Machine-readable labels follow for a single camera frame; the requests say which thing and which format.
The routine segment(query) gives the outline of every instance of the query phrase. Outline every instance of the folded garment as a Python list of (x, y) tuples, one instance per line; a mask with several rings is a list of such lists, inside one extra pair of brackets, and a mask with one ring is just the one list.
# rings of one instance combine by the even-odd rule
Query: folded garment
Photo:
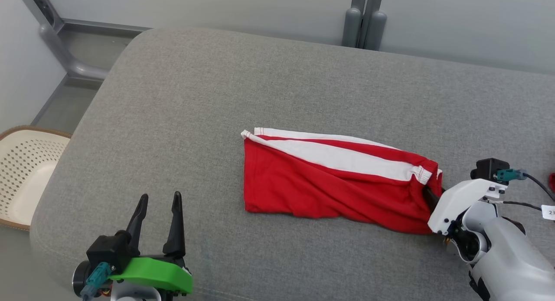
[(438, 164), (357, 137), (255, 128), (245, 140), (245, 209), (345, 218), (429, 234), (426, 185), (441, 195)]

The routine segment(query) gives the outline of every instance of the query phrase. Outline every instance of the gray fabric surface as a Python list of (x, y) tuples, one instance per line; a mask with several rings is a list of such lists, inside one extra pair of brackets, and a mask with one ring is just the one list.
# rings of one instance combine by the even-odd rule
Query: gray fabric surface
[[(101, 234), (150, 195), (140, 249), (160, 253), (184, 196), (188, 300), (478, 301), (438, 236), (345, 219), (250, 214), (240, 132), (272, 127), (379, 141), (438, 161), (444, 186), (497, 157), (555, 171), (555, 78), (216, 30), (149, 30), (123, 52), (33, 218), (34, 254), (69, 288)], [(527, 180), (506, 200), (549, 204)], [(555, 224), (504, 205), (555, 263)]]

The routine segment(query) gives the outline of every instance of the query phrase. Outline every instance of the black cable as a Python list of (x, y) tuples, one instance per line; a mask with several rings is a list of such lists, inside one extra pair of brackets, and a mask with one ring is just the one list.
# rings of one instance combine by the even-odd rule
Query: black cable
[(527, 207), (529, 207), (529, 208), (533, 208), (533, 209), (536, 209), (536, 210), (539, 210), (539, 211), (542, 210), (539, 206), (533, 206), (532, 204), (525, 203), (525, 202), (504, 201), (503, 203), (506, 203), (506, 204), (518, 204), (519, 206), (527, 206)]
[(553, 194), (551, 192), (549, 192), (549, 189), (547, 189), (547, 187), (545, 187), (545, 185), (543, 185), (539, 180), (537, 180), (535, 177), (531, 176), (528, 173), (522, 173), (522, 175), (524, 175), (525, 177), (533, 180), (534, 183), (538, 184), (547, 193), (549, 198), (551, 198), (551, 200), (553, 200), (555, 202), (555, 196), (553, 196)]

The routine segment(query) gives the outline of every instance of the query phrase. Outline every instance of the white side panel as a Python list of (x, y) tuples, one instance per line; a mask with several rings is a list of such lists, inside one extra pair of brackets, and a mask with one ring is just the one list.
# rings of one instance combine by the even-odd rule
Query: white side panel
[(382, 0), (380, 50), (555, 74), (555, 0)]
[(50, 0), (62, 18), (146, 28), (222, 28), (340, 44), (351, 0)]
[(22, 0), (0, 0), (0, 133), (30, 124), (65, 76)]

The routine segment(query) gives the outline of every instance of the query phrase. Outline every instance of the white stripe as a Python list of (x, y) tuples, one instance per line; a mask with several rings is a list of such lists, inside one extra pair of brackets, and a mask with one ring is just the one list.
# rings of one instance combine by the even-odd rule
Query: white stripe
[(328, 139), (330, 141), (349, 141), (350, 143), (368, 144), (368, 145), (375, 145), (380, 147), (396, 149), (395, 147), (391, 147), (381, 143), (376, 143), (375, 141), (368, 141), (367, 139), (345, 136), (345, 135), (305, 133), (305, 132), (295, 132), (295, 131), (286, 131), (286, 130), (269, 129), (269, 128), (254, 128), (254, 135), (266, 135), (266, 136), (273, 136), (273, 137), (296, 138), (296, 139)]
[(359, 153), (358, 151), (314, 143), (311, 141), (266, 141), (261, 137), (253, 135), (249, 131), (241, 133), (243, 138), (248, 138), (256, 143), (272, 147), (293, 157), (316, 163), (324, 167), (349, 171), (360, 174), (378, 175), (380, 177), (402, 180), (408, 182), (412, 175), (422, 183), (426, 184), (432, 173), (410, 163), (391, 161)]

